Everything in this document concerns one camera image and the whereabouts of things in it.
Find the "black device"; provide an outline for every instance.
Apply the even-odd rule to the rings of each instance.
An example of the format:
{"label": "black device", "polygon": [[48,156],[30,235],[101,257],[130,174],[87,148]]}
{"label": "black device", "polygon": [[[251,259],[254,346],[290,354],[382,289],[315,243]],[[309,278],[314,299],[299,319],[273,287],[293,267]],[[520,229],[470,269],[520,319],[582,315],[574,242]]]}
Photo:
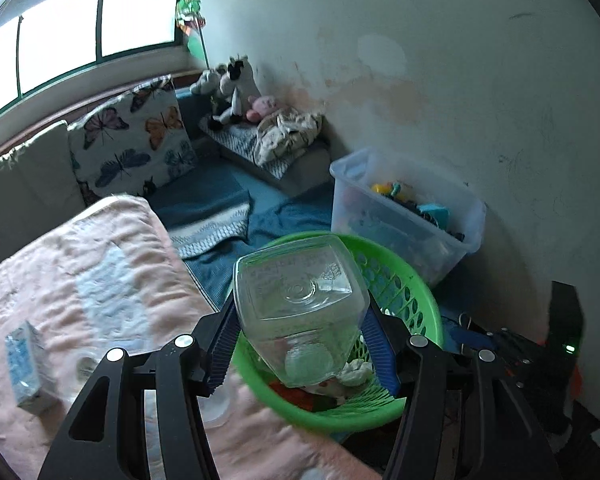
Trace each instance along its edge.
{"label": "black device", "polygon": [[[236,323],[230,297],[221,312],[203,317],[191,334],[158,351],[129,356],[110,350],[72,405],[38,480],[149,480],[143,405],[149,389],[156,390],[167,479],[219,480],[196,397],[208,397],[224,379]],[[370,323],[381,333],[371,333]],[[387,369],[380,361],[388,359],[398,380],[396,396],[409,398],[386,480],[436,477],[448,390],[462,397],[462,444],[453,479],[560,478],[536,416],[493,351],[472,357],[444,352],[411,335],[400,319],[382,314],[373,299],[363,335],[385,337],[385,354],[376,347],[372,361],[378,371]]]}

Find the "bed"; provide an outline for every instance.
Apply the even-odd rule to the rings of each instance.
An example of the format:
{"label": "bed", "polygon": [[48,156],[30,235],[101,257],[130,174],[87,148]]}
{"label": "bed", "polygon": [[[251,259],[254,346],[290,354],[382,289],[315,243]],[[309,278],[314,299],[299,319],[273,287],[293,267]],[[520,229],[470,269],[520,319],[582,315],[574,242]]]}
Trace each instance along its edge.
{"label": "bed", "polygon": [[[141,198],[103,199],[1,263],[0,453],[9,466],[22,480],[36,478],[71,402],[76,351],[149,351],[190,332],[208,312],[168,232]],[[65,398],[40,417],[16,407],[6,367],[4,337],[24,320],[40,332]],[[207,431],[221,478],[378,478],[334,441],[288,425],[232,369],[227,381],[236,392],[230,416]],[[148,437],[152,478],[160,479],[155,446]]]}

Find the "stuffed animal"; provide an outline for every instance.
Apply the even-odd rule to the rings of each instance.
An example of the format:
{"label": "stuffed animal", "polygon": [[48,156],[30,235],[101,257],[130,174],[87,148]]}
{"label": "stuffed animal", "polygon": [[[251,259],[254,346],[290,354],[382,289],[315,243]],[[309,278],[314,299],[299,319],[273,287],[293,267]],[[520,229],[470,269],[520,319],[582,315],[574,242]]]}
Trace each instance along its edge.
{"label": "stuffed animal", "polygon": [[205,70],[198,80],[189,87],[192,94],[210,95],[220,91],[220,79],[226,74],[226,65],[220,64],[216,68]]}
{"label": "stuffed animal", "polygon": [[262,97],[250,95],[249,104],[251,105],[251,109],[247,110],[246,117],[250,123],[259,123],[266,116],[282,108],[282,104],[273,95]]}
{"label": "stuffed animal", "polygon": [[251,108],[249,97],[260,97],[247,56],[230,58],[226,73],[220,78],[220,94],[231,106],[221,115],[209,119],[209,128],[214,131],[221,130],[229,122],[240,122]]}

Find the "pink plush toy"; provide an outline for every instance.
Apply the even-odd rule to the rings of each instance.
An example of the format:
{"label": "pink plush toy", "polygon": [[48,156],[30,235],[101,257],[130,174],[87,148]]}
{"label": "pink plush toy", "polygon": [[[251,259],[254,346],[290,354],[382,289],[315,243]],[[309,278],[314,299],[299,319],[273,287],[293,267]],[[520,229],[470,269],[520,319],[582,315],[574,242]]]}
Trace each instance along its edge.
{"label": "pink plush toy", "polygon": [[247,120],[250,123],[259,123],[266,116],[282,108],[282,104],[273,95],[262,97],[249,96],[249,104],[251,105],[251,110],[247,111]]}

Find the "white wall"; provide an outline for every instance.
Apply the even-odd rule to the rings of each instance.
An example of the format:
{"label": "white wall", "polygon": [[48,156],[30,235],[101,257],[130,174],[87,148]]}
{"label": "white wall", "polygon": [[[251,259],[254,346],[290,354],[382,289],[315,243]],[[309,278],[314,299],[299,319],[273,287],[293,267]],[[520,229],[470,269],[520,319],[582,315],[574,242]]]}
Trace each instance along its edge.
{"label": "white wall", "polygon": [[541,338],[551,280],[600,416],[600,19],[586,0],[202,0],[212,63],[326,112],[336,154],[414,153],[488,204],[480,318]]}
{"label": "white wall", "polygon": [[28,126],[63,108],[123,84],[172,72],[203,68],[186,46],[121,57],[78,72],[28,96],[0,116],[0,146]]}

